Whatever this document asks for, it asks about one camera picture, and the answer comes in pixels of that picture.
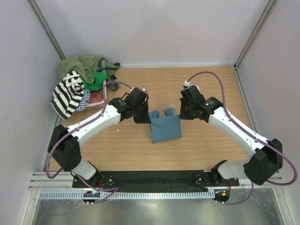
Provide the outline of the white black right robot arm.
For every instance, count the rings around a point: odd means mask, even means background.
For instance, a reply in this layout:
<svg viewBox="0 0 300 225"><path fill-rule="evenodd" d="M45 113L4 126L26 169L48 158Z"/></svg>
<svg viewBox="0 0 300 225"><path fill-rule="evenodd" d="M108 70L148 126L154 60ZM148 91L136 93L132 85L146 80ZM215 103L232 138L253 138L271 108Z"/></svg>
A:
<svg viewBox="0 0 300 225"><path fill-rule="evenodd" d="M215 185L230 178L248 178L257 185L264 184L283 166L282 143L257 134L233 116L215 97L205 98L198 86L185 84L181 90L180 118L200 119L223 131L247 155L246 161L222 161L211 174Z"/></svg>

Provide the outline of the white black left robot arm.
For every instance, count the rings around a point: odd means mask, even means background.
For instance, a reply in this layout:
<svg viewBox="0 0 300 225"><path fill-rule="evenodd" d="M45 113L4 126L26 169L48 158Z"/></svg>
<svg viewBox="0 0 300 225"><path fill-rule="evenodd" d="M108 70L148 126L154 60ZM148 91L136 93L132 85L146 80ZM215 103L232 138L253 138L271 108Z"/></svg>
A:
<svg viewBox="0 0 300 225"><path fill-rule="evenodd" d="M82 146L96 134L123 120L133 118L135 123L149 123L148 99L146 89L135 87L125 99L112 99L98 113L77 124L69 127L58 125L49 143L48 159L53 158L63 171L74 173L85 186L98 187L101 173L82 157Z"/></svg>

